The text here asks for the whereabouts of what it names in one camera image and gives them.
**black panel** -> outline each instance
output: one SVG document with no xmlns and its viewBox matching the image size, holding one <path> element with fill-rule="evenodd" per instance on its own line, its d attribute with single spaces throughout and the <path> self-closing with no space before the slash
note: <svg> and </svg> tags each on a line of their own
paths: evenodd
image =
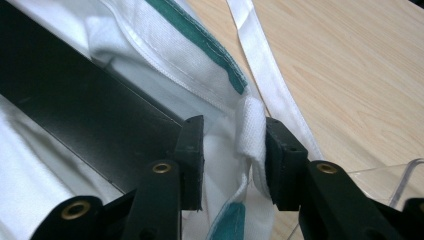
<svg viewBox="0 0 424 240">
<path fill-rule="evenodd" d="M 0 1 L 0 94 L 124 192 L 182 122 L 130 88 Z"/>
</svg>

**wooden table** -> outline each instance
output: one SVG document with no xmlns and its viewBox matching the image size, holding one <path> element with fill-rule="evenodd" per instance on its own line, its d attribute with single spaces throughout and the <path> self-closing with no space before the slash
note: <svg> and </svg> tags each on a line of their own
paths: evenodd
<svg viewBox="0 0 424 240">
<path fill-rule="evenodd" d="M 189 0 L 250 73 L 225 0 Z M 407 0 L 261 0 L 256 12 L 326 160 L 346 171 L 424 157 L 424 10 Z M 272 239 L 294 214 L 277 213 Z"/>
</svg>

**light wood grain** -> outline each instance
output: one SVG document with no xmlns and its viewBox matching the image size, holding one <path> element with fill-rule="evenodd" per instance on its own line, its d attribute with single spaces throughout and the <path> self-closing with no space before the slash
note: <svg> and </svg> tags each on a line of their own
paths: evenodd
<svg viewBox="0 0 424 240">
<path fill-rule="evenodd" d="M 189 3 L 250 74 L 226 1 Z M 254 4 L 326 160 L 357 171 L 424 156 L 424 10 L 406 0 Z M 273 239 L 292 219 L 277 214 Z"/>
</svg>

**green stripe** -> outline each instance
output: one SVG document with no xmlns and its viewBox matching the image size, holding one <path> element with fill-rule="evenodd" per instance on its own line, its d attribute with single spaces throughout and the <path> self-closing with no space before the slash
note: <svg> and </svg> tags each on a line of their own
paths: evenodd
<svg viewBox="0 0 424 240">
<path fill-rule="evenodd" d="M 243 94 L 247 85 L 244 75 L 227 50 L 195 19 L 173 0 L 146 0 L 182 35 L 202 49 L 206 55 L 228 73 L 233 88 Z"/>
</svg>

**white strap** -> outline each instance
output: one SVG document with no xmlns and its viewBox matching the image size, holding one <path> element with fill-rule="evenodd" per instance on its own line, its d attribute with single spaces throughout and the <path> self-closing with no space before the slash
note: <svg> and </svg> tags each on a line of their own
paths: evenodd
<svg viewBox="0 0 424 240">
<path fill-rule="evenodd" d="M 310 159 L 323 159 L 311 130 L 291 96 L 269 48 L 251 0 L 227 0 L 238 36 L 271 117 L 283 122 L 308 149 Z"/>
</svg>

